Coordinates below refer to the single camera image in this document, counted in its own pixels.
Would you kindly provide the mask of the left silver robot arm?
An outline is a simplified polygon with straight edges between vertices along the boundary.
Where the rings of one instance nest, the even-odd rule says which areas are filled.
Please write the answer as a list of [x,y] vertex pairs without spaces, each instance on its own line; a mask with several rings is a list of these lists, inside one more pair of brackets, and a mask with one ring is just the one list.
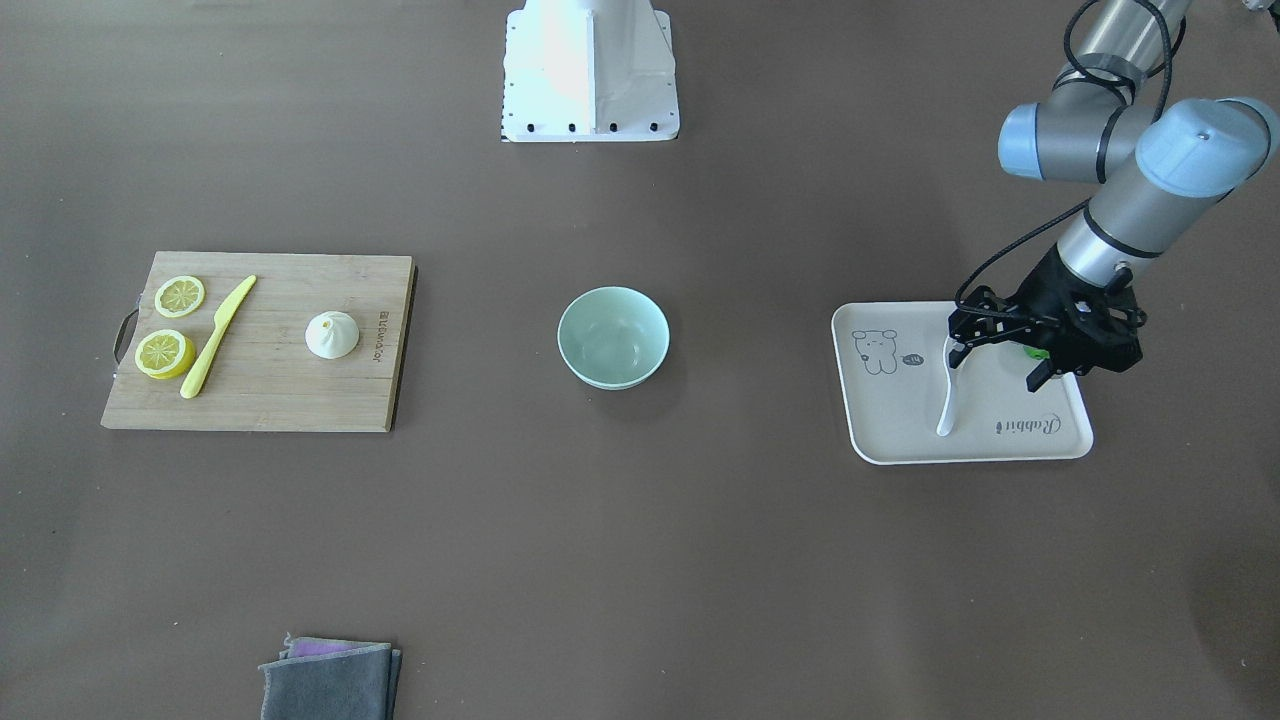
[[1277,155],[1277,114],[1257,99],[1137,101],[1156,76],[1169,90],[1187,9],[1103,3],[1080,47],[1064,40],[1068,63],[1051,95],[1007,115],[1005,172],[1098,188],[1060,217],[1062,236],[1014,293],[963,282],[948,319],[951,369],[1002,342],[1044,352],[1027,377],[1032,392],[1059,375],[1134,366],[1147,319],[1134,279]]

